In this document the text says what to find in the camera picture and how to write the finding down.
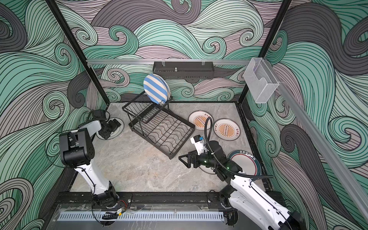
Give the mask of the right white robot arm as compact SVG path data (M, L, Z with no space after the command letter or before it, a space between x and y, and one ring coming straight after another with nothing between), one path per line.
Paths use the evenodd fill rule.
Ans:
M223 189L225 207L246 215L263 230L304 230L306 222L302 215L292 212L275 201L253 182L258 175L246 175L243 169L226 157L217 141L209 141L196 150L179 156L187 168L206 166L213 168L216 176L227 183Z

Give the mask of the white plate teal red rim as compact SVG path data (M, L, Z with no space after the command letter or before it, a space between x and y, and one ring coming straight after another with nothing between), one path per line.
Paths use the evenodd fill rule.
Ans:
M232 151L228 159L237 163L245 174L257 176L262 174L261 165L257 158L245 150Z

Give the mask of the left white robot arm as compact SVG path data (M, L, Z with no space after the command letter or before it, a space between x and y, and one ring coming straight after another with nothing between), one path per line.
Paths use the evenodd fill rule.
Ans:
M60 159L63 165L74 169L84 178L97 205L112 209L118 203L118 195L113 184L103 176L94 161L92 136L101 129L99 121L92 121L78 129L61 133Z

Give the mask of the white plate green ring motif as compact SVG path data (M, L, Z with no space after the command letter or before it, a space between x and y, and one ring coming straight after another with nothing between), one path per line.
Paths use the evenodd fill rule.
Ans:
M116 118L120 123L121 123L121 126L119 127L119 129L116 131L116 136L114 137L114 138L116 138L116 137L118 137L121 133L122 133L122 131L124 130L124 122L121 120L121 119L119 119L119 118Z

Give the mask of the white plate red characters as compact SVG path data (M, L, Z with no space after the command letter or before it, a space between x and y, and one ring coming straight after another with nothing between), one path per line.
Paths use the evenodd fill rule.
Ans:
M201 165L199 167L203 172L207 173L207 174L211 174L211 175L215 175L216 173L214 172L214 169L211 168L211 167L206 167L206 166L203 166Z

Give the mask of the black dish rack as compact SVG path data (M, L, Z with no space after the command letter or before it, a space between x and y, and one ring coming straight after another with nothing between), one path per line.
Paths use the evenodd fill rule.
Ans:
M195 131L194 124L170 109L170 97L163 104L149 100L143 91L122 106L130 129L172 159Z

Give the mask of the blue striped plate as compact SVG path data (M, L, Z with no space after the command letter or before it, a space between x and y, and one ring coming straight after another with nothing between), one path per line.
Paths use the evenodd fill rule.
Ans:
M168 100L171 99L171 91L170 91L170 87L168 85L168 83L163 80L163 83L165 84L166 88L167 88L167 92L168 92Z
M149 74L143 82L146 95L156 104L165 104L168 100L168 90L165 83L154 74Z

